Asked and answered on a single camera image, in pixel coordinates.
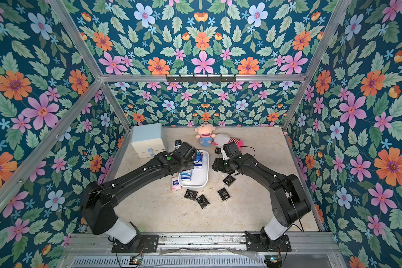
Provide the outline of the blue cartoon tissue pack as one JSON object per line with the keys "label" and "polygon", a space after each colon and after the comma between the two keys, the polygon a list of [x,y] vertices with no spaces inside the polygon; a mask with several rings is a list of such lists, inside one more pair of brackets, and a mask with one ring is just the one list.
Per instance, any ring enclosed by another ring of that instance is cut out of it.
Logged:
{"label": "blue cartoon tissue pack", "polygon": [[203,167],[203,153],[197,152],[195,160],[194,160],[194,168],[201,169]]}

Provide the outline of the white plastic storage box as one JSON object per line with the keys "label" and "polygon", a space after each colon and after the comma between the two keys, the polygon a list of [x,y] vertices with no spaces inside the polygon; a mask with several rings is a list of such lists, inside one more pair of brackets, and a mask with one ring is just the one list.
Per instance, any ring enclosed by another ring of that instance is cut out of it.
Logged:
{"label": "white plastic storage box", "polygon": [[180,179],[180,174],[178,180],[183,188],[198,191],[206,187],[209,178],[209,162],[210,155],[205,150],[201,150],[203,153],[203,167],[201,169],[192,169],[192,180],[189,182],[183,182]]}

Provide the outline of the pink white Tempo pack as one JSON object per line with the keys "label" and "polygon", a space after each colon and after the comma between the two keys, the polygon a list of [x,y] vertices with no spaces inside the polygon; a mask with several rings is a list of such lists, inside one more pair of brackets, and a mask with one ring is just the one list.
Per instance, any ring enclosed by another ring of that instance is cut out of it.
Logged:
{"label": "pink white Tempo pack", "polygon": [[179,180],[177,177],[172,178],[172,191],[176,192],[176,191],[180,191],[181,190],[181,185],[179,183]]}

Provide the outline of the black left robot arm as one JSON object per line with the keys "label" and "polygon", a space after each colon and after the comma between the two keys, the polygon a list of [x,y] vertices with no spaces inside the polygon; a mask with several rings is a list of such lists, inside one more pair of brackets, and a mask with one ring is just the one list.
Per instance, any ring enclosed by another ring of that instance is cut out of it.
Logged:
{"label": "black left robot arm", "polygon": [[172,152],[160,152],[139,168],[105,183],[89,183],[82,195],[81,214],[94,235],[109,235],[128,244],[140,235],[134,224],[115,212],[124,199],[164,177],[192,170],[199,150],[184,142]]}

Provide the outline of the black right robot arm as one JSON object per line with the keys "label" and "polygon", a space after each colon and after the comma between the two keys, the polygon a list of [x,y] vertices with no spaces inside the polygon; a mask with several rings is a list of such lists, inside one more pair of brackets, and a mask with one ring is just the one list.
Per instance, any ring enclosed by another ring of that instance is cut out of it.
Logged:
{"label": "black right robot arm", "polygon": [[261,229],[263,243],[278,241],[292,224],[312,211],[306,191],[296,175],[284,175],[269,169],[253,155],[243,154],[234,142],[223,145],[221,152],[222,157],[216,158],[212,165],[214,171],[248,176],[270,193],[273,218]]}

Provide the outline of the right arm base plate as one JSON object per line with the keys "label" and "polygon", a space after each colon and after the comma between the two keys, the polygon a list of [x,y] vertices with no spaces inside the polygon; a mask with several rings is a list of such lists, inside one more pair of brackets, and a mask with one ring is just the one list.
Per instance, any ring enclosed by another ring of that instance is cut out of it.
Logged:
{"label": "right arm base plate", "polygon": [[284,234],[276,240],[271,240],[266,233],[244,232],[247,251],[256,252],[281,252],[291,251],[289,237]]}

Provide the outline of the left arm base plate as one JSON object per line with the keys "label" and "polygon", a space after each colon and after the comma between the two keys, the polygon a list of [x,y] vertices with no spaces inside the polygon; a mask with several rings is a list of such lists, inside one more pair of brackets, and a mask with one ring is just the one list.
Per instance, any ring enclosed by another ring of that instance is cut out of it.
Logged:
{"label": "left arm base plate", "polygon": [[129,243],[124,244],[115,240],[112,246],[113,253],[153,253],[159,245],[159,235],[139,234]]}

